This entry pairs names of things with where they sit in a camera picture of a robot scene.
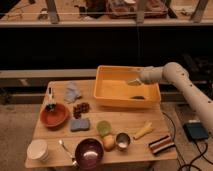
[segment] striped object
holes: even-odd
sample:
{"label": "striped object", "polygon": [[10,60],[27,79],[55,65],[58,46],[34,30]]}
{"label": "striped object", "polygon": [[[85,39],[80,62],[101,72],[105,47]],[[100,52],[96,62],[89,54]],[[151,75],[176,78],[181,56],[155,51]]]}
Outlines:
{"label": "striped object", "polygon": [[159,154],[160,152],[175,147],[175,143],[172,141],[170,136],[165,136],[156,141],[149,143],[149,148],[154,155]]}

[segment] bowl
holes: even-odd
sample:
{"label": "bowl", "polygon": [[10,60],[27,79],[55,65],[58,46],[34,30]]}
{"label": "bowl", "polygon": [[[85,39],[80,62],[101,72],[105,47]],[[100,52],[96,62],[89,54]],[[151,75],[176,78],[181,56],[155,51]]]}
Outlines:
{"label": "bowl", "polygon": [[139,76],[142,67],[100,65],[97,69],[94,98],[99,105],[125,108],[151,108],[161,101],[159,85],[127,83]]}
{"label": "bowl", "polygon": [[103,158],[104,150],[101,143],[94,138],[82,140],[76,147],[75,158],[83,170],[91,170],[98,166]]}
{"label": "bowl", "polygon": [[68,117],[69,110],[63,104],[56,103],[53,110],[42,110],[40,120],[44,126],[52,128],[64,123]]}
{"label": "bowl", "polygon": [[131,139],[128,134],[122,132],[116,136],[115,142],[118,149],[123,151],[128,148],[128,146],[130,145]]}
{"label": "bowl", "polygon": [[44,139],[33,140],[27,148],[27,157],[31,160],[45,161],[48,157],[47,142]]}

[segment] wooden table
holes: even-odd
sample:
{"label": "wooden table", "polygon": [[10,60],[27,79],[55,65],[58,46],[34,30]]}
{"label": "wooden table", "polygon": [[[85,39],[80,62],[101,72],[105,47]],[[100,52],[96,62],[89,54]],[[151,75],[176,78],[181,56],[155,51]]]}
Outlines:
{"label": "wooden table", "polygon": [[[57,166],[71,166],[71,159],[63,151],[59,145],[58,140],[63,139],[69,150],[74,154],[77,144],[85,138],[96,138],[101,140],[96,130],[96,124],[101,120],[107,120],[111,123],[112,134],[116,135],[119,132],[126,132],[131,137],[131,144],[128,150],[123,153],[114,149],[111,152],[104,152],[102,164],[116,164],[116,163],[132,163],[132,162],[150,162],[159,160],[176,159],[177,153],[175,148],[162,153],[158,157],[151,154],[148,149],[148,143],[159,139],[169,134],[167,125],[165,123],[163,114],[160,110],[160,105],[157,104],[150,109],[129,109],[129,108],[113,108],[99,106],[93,98],[94,80],[74,81],[78,88],[82,91],[82,99],[75,103],[66,103],[64,101],[66,87],[69,81],[54,81],[50,82],[48,87],[52,87],[54,91],[54,98],[57,102],[63,103],[68,107],[72,115],[73,105],[81,102],[88,102],[90,104],[89,113],[82,114],[82,118],[88,117],[91,122],[89,131],[70,132],[70,120],[65,125],[55,131],[49,130],[43,126],[38,119],[33,139],[45,139],[48,143],[49,158],[46,162],[37,162],[26,159],[26,168],[36,167],[57,167]],[[139,140],[133,140],[133,134],[137,132],[145,121],[153,123],[154,131],[145,135]]]}

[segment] paper cup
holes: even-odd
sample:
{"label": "paper cup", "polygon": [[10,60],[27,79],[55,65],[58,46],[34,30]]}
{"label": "paper cup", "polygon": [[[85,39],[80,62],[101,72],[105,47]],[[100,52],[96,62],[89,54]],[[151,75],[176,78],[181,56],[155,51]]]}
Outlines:
{"label": "paper cup", "polygon": [[32,160],[45,161],[48,157],[47,142],[43,139],[33,140],[27,148],[27,157]]}

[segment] black cable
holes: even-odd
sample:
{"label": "black cable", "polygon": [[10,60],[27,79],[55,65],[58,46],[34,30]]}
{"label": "black cable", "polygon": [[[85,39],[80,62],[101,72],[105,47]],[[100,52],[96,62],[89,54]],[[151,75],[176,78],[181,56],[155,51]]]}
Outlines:
{"label": "black cable", "polygon": [[192,159],[192,161],[189,163],[189,170],[191,169],[191,165],[193,165],[193,163],[197,160],[197,159],[199,159],[200,157],[202,157],[206,152],[207,152],[207,150],[208,150],[208,144],[205,142],[205,149],[204,149],[204,151],[202,152],[202,153],[200,153],[197,157],[195,157],[194,159]]}
{"label": "black cable", "polygon": [[175,136],[176,136],[176,126],[175,126],[175,123],[173,122],[172,118],[167,115],[165,112],[162,112],[169,120],[170,122],[172,123],[172,126],[173,126],[173,138],[172,140],[174,141],[175,140]]}
{"label": "black cable", "polygon": [[[198,151],[200,152],[200,154],[202,153],[202,151],[200,150],[200,147],[198,146],[198,144],[195,142],[195,145],[196,145],[196,147],[197,147],[197,149],[198,149]],[[209,164],[211,164],[211,165],[213,165],[213,162],[212,161],[210,161],[209,159],[207,159],[204,155],[202,155],[202,157],[209,163]]]}
{"label": "black cable", "polygon": [[197,170],[199,170],[199,171],[202,171],[199,167],[197,167],[197,166],[195,166],[195,165],[192,165],[192,164],[184,164],[184,165],[182,165],[182,166],[178,169],[178,171],[181,171],[184,167],[193,167],[193,168],[195,168],[195,169],[197,169]]}
{"label": "black cable", "polygon": [[[173,138],[172,138],[172,140],[175,142],[175,138],[176,138],[176,126],[175,126],[175,123],[173,122],[172,118],[171,118],[168,114],[166,114],[165,112],[162,112],[162,113],[163,113],[163,114],[170,120],[170,122],[172,123],[172,126],[173,126]],[[177,151],[177,153],[178,153],[178,156],[179,156],[179,157],[181,158],[181,160],[183,161],[183,163],[186,164],[186,162],[185,162],[183,156],[181,155],[179,149],[177,148],[177,146],[176,146],[176,151]]]}

